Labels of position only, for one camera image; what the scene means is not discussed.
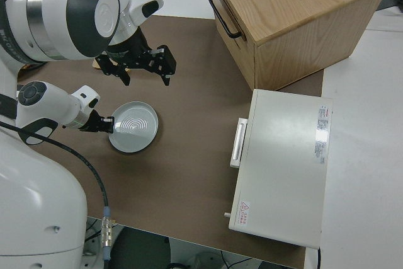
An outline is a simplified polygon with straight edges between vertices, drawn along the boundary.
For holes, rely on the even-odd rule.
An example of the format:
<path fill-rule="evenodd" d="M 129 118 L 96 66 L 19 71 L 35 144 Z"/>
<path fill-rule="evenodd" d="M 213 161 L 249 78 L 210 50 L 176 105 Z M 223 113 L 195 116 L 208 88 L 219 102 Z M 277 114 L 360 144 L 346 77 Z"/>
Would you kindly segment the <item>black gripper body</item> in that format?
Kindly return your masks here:
<path fill-rule="evenodd" d="M 96 110 L 93 110 L 87 122 L 79 128 L 83 132 L 103 132 L 103 119 Z"/>
<path fill-rule="evenodd" d="M 108 57 L 118 64 L 131 66 L 138 61 L 142 54 L 150 51 L 147 40 L 141 28 L 137 28 L 135 33 L 128 39 L 118 44 L 109 45 L 106 49 Z"/>

